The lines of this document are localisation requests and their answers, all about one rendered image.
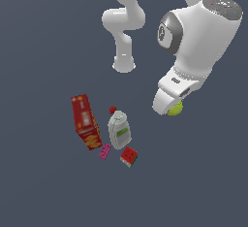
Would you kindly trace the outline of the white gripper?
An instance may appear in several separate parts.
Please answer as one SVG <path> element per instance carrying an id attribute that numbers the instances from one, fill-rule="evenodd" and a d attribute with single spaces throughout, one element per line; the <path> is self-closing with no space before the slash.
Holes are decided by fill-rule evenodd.
<path id="1" fill-rule="evenodd" d="M 202 87 L 207 74 L 200 70 L 182 71 L 173 65 L 158 81 L 158 90 L 152 108 L 158 114 L 166 114 L 169 109 Z"/>

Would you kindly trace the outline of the red Rubik's cube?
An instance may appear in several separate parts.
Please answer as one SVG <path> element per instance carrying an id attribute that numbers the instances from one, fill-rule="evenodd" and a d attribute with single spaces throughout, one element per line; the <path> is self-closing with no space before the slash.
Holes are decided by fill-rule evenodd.
<path id="1" fill-rule="evenodd" d="M 138 153 L 130 147 L 126 147 L 120 155 L 120 160 L 126 164 L 129 168 L 133 166 L 138 158 Z"/>

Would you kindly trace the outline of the red cracker box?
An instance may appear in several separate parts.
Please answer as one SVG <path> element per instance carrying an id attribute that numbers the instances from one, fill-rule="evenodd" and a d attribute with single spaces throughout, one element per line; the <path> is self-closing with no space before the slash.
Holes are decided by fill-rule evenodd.
<path id="1" fill-rule="evenodd" d="M 102 145 L 100 130 L 91 110 L 88 96 L 82 94 L 72 97 L 72 106 L 76 132 L 89 150 Z"/>

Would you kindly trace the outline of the white bleach bottle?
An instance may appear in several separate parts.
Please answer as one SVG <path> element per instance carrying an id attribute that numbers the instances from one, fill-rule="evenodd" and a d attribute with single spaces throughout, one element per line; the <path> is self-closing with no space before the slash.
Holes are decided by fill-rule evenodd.
<path id="1" fill-rule="evenodd" d="M 108 132 L 110 142 L 116 150 L 126 146 L 132 140 L 127 115 L 121 111 L 115 111 L 108 122 Z"/>

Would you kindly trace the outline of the pink toy brick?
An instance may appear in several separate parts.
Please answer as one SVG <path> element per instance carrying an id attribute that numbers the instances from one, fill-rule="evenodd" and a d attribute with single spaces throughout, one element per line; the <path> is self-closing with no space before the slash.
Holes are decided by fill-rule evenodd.
<path id="1" fill-rule="evenodd" d="M 111 148 L 111 145 L 104 144 L 100 153 L 99 153 L 99 157 L 102 159 L 106 159 L 108 157 L 110 148 Z"/>

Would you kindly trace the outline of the yellow-green tennis ball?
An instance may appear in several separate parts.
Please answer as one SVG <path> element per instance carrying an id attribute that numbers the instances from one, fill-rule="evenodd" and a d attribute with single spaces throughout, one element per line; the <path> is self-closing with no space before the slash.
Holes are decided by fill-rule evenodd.
<path id="1" fill-rule="evenodd" d="M 168 115 L 178 115 L 182 112 L 183 105 L 182 102 L 178 102 L 171 109 L 168 110 Z"/>

